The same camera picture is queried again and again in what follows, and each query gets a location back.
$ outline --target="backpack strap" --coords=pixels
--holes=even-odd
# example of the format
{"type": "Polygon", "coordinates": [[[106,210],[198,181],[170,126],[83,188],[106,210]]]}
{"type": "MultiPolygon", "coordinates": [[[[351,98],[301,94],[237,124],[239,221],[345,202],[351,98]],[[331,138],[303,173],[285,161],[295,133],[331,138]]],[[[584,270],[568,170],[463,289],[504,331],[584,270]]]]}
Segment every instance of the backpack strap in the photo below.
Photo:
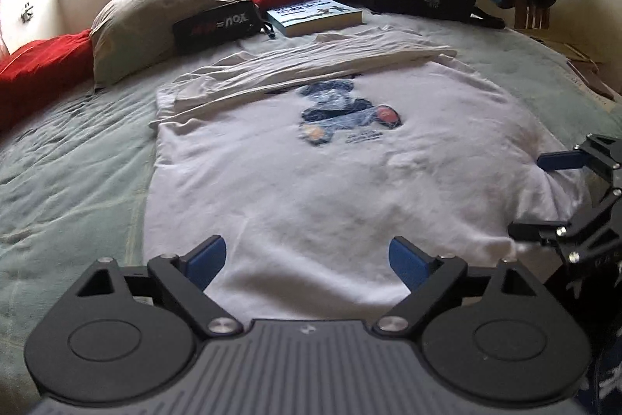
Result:
{"type": "Polygon", "coordinates": [[[265,32],[268,37],[273,40],[275,38],[273,25],[262,16],[261,11],[255,3],[253,3],[253,7],[255,8],[255,22],[259,24],[263,32],[265,32]]]}
{"type": "Polygon", "coordinates": [[[477,25],[479,27],[488,27],[489,29],[504,29],[505,21],[502,18],[497,18],[496,16],[488,15],[488,13],[484,12],[477,6],[473,7],[473,14],[478,16],[479,18],[475,18],[470,16],[466,21],[471,25],[477,25]]]}

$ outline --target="black pouch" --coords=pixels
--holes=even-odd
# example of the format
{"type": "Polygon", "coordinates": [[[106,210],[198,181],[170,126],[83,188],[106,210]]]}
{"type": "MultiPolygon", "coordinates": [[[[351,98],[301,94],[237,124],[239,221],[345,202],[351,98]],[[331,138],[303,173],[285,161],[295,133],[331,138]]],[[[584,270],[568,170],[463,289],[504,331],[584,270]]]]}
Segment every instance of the black pouch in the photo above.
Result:
{"type": "Polygon", "coordinates": [[[175,46],[188,54],[228,41],[253,36],[261,30],[272,39],[272,25],[261,18],[251,0],[232,2],[173,24],[175,46]]]}

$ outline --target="screw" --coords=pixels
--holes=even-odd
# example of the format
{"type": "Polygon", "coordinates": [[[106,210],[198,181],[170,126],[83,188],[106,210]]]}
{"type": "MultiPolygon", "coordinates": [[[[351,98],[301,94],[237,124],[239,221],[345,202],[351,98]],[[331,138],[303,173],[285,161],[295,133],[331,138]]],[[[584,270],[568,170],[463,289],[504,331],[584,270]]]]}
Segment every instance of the screw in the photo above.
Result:
{"type": "Polygon", "coordinates": [[[207,329],[214,334],[230,334],[238,330],[238,322],[229,317],[220,317],[209,322],[207,329]]]}
{"type": "Polygon", "coordinates": [[[317,328],[315,327],[315,325],[307,324],[307,325],[303,325],[300,331],[301,333],[309,336],[309,334],[313,334],[315,331],[317,331],[317,328]]]}
{"type": "Polygon", "coordinates": [[[408,320],[396,315],[390,315],[388,317],[381,318],[376,325],[381,331],[401,332],[408,328],[408,320]]]}

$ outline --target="gray pillow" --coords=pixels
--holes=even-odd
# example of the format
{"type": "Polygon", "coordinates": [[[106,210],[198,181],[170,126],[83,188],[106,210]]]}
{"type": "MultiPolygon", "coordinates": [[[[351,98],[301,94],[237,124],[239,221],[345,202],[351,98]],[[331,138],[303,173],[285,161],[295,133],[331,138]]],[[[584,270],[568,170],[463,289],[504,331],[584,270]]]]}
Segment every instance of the gray pillow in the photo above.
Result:
{"type": "Polygon", "coordinates": [[[239,0],[111,0],[91,28],[95,87],[175,55],[172,25],[239,0]]]}

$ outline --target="bed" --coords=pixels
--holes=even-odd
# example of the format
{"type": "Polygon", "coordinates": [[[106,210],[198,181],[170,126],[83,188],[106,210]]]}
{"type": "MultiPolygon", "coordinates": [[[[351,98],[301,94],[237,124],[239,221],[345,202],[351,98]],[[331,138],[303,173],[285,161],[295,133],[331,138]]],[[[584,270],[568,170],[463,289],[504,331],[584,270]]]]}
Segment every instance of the bed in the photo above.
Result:
{"type": "MultiPolygon", "coordinates": [[[[408,28],[519,99],[566,147],[589,132],[622,136],[622,108],[578,81],[562,56],[512,30],[364,13],[370,27],[408,28]]],[[[79,87],[0,145],[0,412],[37,399],[24,342],[95,259],[141,263],[145,200],[154,170],[156,89],[240,50],[259,54],[308,44],[260,34],[152,66],[92,93],[79,87]]]]}

